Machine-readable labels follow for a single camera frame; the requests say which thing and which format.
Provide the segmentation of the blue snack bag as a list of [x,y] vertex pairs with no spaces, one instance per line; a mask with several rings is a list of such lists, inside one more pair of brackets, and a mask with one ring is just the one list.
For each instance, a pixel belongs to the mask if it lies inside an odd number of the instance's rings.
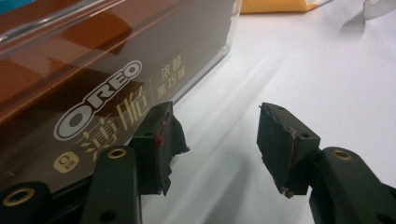
[[0,15],[19,7],[33,3],[35,0],[0,0]]

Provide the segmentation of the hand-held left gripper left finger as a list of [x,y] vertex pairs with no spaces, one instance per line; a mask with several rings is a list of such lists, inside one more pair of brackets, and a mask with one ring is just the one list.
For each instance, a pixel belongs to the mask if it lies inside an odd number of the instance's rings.
[[138,186],[143,195],[166,195],[171,186],[171,161],[189,152],[181,123],[174,115],[173,103],[152,107],[129,143],[137,157]]

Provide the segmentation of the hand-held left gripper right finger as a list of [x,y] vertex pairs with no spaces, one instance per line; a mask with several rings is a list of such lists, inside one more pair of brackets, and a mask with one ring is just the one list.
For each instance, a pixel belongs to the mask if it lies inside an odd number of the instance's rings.
[[280,105],[262,103],[257,145],[278,191],[287,198],[305,195],[309,163],[320,137]]

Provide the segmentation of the white printed tote bag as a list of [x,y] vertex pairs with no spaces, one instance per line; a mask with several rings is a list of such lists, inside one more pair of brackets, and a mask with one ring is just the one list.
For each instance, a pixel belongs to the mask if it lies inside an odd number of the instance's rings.
[[[241,12],[307,12],[332,0],[243,0]],[[396,10],[396,0],[364,0],[362,15],[366,21],[374,20]]]

